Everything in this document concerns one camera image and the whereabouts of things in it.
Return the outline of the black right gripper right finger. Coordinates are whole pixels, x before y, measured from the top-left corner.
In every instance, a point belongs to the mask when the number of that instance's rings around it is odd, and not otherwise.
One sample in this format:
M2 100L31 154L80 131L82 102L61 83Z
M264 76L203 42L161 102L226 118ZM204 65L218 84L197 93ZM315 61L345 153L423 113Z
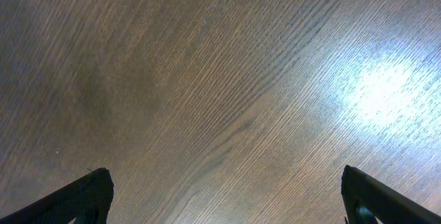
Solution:
M440 224L437 214L350 165L342 174L341 194L346 224Z

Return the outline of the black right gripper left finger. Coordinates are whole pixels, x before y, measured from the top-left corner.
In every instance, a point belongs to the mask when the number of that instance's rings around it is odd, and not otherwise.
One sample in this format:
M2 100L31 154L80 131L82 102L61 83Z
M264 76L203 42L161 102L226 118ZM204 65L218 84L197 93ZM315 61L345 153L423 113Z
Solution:
M110 171L101 167L2 218L1 222L106 224L113 196Z

